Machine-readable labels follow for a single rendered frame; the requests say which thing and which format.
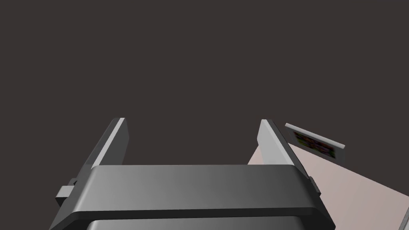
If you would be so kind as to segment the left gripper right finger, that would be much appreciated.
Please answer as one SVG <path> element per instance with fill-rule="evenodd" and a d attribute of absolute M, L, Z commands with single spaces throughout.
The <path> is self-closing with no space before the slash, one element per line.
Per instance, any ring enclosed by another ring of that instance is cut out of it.
<path fill-rule="evenodd" d="M 262 119 L 257 134 L 258 147 L 266 165 L 293 165 L 306 178 L 304 166 L 271 119 Z"/>

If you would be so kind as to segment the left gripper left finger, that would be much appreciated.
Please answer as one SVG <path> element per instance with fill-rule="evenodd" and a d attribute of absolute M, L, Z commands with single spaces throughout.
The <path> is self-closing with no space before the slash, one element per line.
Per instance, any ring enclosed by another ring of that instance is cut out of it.
<path fill-rule="evenodd" d="M 125 118 L 114 118 L 102 137 L 91 151 L 83 169 L 89 170 L 99 165 L 121 165 L 129 142 L 129 132 Z"/>

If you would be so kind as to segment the framed wall picture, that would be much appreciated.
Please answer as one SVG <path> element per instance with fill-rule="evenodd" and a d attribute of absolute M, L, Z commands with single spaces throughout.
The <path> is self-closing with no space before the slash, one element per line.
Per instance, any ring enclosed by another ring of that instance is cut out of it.
<path fill-rule="evenodd" d="M 345 166 L 345 145 L 289 123 L 285 127 L 294 145 L 334 164 Z"/>

